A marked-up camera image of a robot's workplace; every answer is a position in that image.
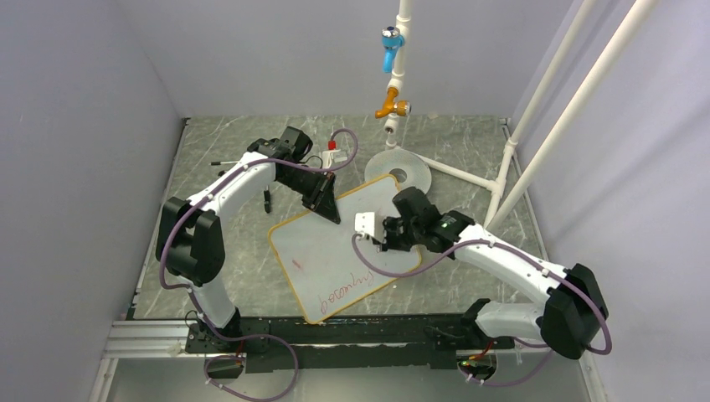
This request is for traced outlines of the yellow-framed whiteboard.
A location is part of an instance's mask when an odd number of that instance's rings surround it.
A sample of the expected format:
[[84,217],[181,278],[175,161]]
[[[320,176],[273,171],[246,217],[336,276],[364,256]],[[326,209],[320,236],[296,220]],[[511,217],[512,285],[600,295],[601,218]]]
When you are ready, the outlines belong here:
[[386,174],[337,198],[340,224],[306,212],[270,229],[270,247],[306,322],[323,322],[386,287],[393,279],[385,271],[404,273],[421,264],[415,248],[381,252],[366,240],[358,245],[362,258],[352,248],[356,215],[397,215],[392,199],[398,192],[396,178]]

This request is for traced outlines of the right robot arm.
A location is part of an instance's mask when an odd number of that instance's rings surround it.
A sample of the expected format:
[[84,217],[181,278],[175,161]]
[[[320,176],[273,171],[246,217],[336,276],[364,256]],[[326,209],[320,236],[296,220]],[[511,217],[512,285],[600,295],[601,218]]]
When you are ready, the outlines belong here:
[[441,213],[417,188],[400,191],[393,204],[399,214],[383,219],[383,251],[422,246],[437,255],[435,263],[449,258],[473,265],[528,298],[527,304],[475,301],[462,316],[466,344],[480,348],[492,338],[510,337],[538,340],[569,359],[610,354],[609,310],[586,265],[537,258],[458,211]]

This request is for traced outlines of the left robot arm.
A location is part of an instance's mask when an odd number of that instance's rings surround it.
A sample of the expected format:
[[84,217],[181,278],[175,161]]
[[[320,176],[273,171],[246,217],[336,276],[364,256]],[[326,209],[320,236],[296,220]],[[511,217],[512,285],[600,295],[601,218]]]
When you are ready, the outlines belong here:
[[223,224],[257,193],[280,183],[301,196],[303,207],[340,224],[331,168],[308,167],[312,139],[288,126],[280,137],[252,142],[242,157],[193,196],[169,198],[162,206],[156,246],[162,287],[176,277],[188,290],[208,341],[221,352],[234,349],[242,335],[239,309],[227,294],[220,272],[226,251]]

